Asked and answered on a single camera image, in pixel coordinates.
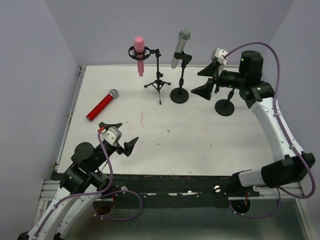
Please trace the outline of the black round-base stand front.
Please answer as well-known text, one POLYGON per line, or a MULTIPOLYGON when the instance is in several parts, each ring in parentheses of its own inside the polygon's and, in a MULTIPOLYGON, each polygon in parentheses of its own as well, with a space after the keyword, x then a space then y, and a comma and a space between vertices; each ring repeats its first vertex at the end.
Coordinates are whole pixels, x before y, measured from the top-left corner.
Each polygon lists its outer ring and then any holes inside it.
POLYGON ((184 53, 184 51, 182 51, 181 53, 175 52, 173 56, 176 60, 182 60, 182 62, 181 62, 181 75, 179 79, 179 87, 174 88, 170 92, 170 99, 176 104, 183 104, 187 102, 187 100, 189 99, 189 93, 186 89, 183 88, 183 85, 184 85, 185 68, 192 60, 192 56, 184 53))

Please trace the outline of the black round-base stand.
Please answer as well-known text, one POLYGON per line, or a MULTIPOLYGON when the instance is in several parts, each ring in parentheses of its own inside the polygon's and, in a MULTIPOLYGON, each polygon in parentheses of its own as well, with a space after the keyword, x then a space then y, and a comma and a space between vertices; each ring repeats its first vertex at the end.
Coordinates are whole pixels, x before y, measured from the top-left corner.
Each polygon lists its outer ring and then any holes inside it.
POLYGON ((183 85, 184 85, 185 68, 192 60, 192 56, 184 53, 184 51, 182 51, 181 53, 175 52, 173 56, 176 60, 182 60, 182 62, 181 62, 181 75, 179 79, 179 87, 174 88, 170 92, 170 99, 176 104, 183 104, 187 102, 187 100, 189 99, 189 93, 186 89, 183 88, 183 85))
POLYGON ((235 106, 231 102, 231 99, 234 96, 234 92, 235 92, 235 88, 233 88, 229 92, 227 99, 220 99, 215 103, 214 109, 219 115, 228 117, 234 113, 235 106))

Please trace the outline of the red glitter microphone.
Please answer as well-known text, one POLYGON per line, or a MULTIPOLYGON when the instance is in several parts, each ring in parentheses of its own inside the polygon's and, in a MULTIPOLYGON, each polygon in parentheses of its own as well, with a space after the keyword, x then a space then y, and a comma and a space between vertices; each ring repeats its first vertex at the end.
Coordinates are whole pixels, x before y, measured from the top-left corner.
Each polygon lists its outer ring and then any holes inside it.
POLYGON ((92 122, 106 106, 118 97, 119 93, 116 89, 111 89, 109 93, 86 115, 86 119, 92 122))

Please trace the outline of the silver microphone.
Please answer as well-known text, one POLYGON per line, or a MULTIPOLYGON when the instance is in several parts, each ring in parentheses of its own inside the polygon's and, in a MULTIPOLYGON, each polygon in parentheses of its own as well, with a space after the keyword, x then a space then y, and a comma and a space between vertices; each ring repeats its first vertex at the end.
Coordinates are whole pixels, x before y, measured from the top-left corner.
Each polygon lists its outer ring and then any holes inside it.
MULTIPOLYGON (((182 51, 184 50, 184 47, 186 45, 186 43, 188 42, 188 40, 190 39, 191 36, 191 31, 189 28, 183 28, 179 34, 178 34, 178 43, 177 46, 175 48, 175 52, 176 53, 182 53, 182 51)), ((172 61, 171 61, 171 68, 175 69, 177 67, 178 64, 178 59, 173 56, 172 61)))

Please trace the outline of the pink microphone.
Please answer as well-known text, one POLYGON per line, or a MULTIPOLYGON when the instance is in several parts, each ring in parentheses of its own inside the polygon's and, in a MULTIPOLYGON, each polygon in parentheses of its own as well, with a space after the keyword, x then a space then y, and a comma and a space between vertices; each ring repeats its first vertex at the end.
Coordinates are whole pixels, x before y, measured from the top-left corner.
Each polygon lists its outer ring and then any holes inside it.
POLYGON ((137 58, 137 71, 140 77, 143 77, 144 75, 144 61, 140 60, 141 58, 144 57, 144 52, 145 52, 145 42, 144 38, 141 36, 137 36, 134 39, 134 51, 135 51, 135 56, 137 58))

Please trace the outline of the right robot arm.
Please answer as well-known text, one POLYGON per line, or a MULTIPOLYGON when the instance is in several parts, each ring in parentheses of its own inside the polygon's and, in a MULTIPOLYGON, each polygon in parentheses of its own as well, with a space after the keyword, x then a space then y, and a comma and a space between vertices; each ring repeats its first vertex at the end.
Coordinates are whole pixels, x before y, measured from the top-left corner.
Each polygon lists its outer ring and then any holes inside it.
POLYGON ((294 140, 288 125, 281 115, 278 102, 274 99, 272 86, 262 78, 263 57, 258 51, 246 50, 241 54, 238 72, 224 69, 227 52, 217 48, 211 55, 212 62, 198 76, 208 77, 207 82, 192 89, 192 93, 210 100, 212 93, 220 88, 230 88, 226 99, 218 100, 215 111, 222 116, 234 112, 231 98, 235 90, 252 111, 262 127, 269 143, 273 163, 257 170, 245 170, 233 174, 243 187, 264 186, 269 188, 299 182, 307 175, 307 168, 315 163, 312 153, 306 153, 294 140))

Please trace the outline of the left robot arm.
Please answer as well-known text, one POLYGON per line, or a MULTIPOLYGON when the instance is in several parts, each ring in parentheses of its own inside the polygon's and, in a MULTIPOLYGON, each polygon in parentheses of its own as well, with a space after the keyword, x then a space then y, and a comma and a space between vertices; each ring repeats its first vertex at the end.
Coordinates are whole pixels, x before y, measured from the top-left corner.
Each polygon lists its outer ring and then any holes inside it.
POLYGON ((138 138, 119 144, 121 123, 101 122, 97 133, 99 145, 79 143, 71 156, 72 164, 63 173, 59 187, 49 207, 35 226, 18 236, 20 240, 63 240, 79 217, 112 188, 113 170, 106 175, 99 170, 110 165, 113 153, 129 157, 138 138))

